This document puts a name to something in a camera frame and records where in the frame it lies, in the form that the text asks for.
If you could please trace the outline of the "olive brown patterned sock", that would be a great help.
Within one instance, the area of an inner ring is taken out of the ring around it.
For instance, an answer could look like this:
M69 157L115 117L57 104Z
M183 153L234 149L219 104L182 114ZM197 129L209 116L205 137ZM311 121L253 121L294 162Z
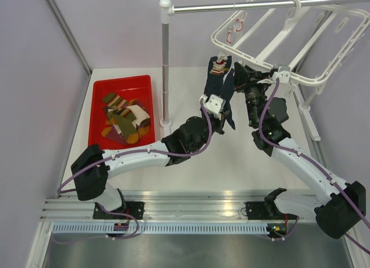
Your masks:
M126 144L135 144L139 141L139 133L133 124L136 117L130 109L104 107L104 111L107 120Z

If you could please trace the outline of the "olive green striped sock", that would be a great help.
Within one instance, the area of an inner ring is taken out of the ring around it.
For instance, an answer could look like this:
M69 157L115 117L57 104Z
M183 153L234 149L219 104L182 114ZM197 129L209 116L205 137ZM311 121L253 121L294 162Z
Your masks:
M129 102L116 93L110 92L102 98L102 102L109 109L120 109L129 105Z

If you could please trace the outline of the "white clip sock hanger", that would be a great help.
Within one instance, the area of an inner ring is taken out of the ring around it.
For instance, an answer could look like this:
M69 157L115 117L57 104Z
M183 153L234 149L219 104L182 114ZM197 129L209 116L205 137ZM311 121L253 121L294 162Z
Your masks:
M288 67L292 83L321 88L368 27L369 12L347 6L239 10L211 41L253 69Z

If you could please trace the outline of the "purple striped sock front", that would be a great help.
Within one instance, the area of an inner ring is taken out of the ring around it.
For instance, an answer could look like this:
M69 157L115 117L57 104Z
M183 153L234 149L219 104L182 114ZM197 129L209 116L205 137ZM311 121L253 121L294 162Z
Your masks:
M138 105L140 106L142 109L144 109L148 114L148 110L146 109L146 107L140 102L138 101L137 99L133 99L133 100L130 100L128 101L129 102L129 105ZM132 144L126 144L124 142L124 140L120 137L120 135L115 131L115 129L113 128L113 126L110 124L110 122L107 120L107 117L106 117L106 123L107 125L106 128L104 128L101 132L101 135L103 137L105 137L106 139L108 140L111 140L111 141L114 141L116 143L119 143L119 144L122 144L122 145L132 145ZM147 126L147 127L142 127L142 128L138 128L137 129L138 133L139 133L139 141L140 139L143 137L143 136L146 136L148 135L149 131L150 131L150 126Z

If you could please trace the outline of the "brown cream striped sock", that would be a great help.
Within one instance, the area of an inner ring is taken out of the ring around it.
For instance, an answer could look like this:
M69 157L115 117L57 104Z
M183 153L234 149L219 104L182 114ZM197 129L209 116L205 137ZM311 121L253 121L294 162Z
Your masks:
M138 105L129 105L124 108L110 111L121 130L138 129L150 126L150 115Z

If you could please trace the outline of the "navy blue sock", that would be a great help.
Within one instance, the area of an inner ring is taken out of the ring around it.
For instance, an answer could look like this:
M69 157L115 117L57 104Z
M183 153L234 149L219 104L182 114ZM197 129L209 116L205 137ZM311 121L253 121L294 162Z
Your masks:
M221 97L221 88L227 73L231 69L231 64L231 56L214 56L210 58L208 64L206 85L204 89L204 94L206 96L210 97L211 94L215 94Z
M231 98L234 95L234 69L231 68L227 73L222 88L221 88L221 97L225 100L224 112L225 119L233 130L236 129L235 122L232 118L232 109L231 109Z

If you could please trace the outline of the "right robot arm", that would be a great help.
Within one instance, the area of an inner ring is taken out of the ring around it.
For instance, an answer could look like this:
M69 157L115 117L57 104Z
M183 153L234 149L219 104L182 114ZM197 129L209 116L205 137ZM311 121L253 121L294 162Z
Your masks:
M264 198L267 217L284 214L315 221L328 236L339 239L359 221L366 219L366 190L357 181L348 183L308 156L282 124L288 120L284 98L275 96L289 71L260 72L234 64L234 89L245 95L249 126L256 147L279 161L314 193L314 197L277 188Z

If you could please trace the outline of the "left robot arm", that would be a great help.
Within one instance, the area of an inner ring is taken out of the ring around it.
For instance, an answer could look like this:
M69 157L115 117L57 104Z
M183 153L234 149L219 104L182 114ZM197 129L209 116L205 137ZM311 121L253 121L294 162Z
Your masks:
M71 166L77 198L88 201L106 190L109 178L148 167L180 164L200 154L210 143L213 133L223 134L225 114L207 113L192 116L172 134L146 146L132 149L102 150L88 146Z

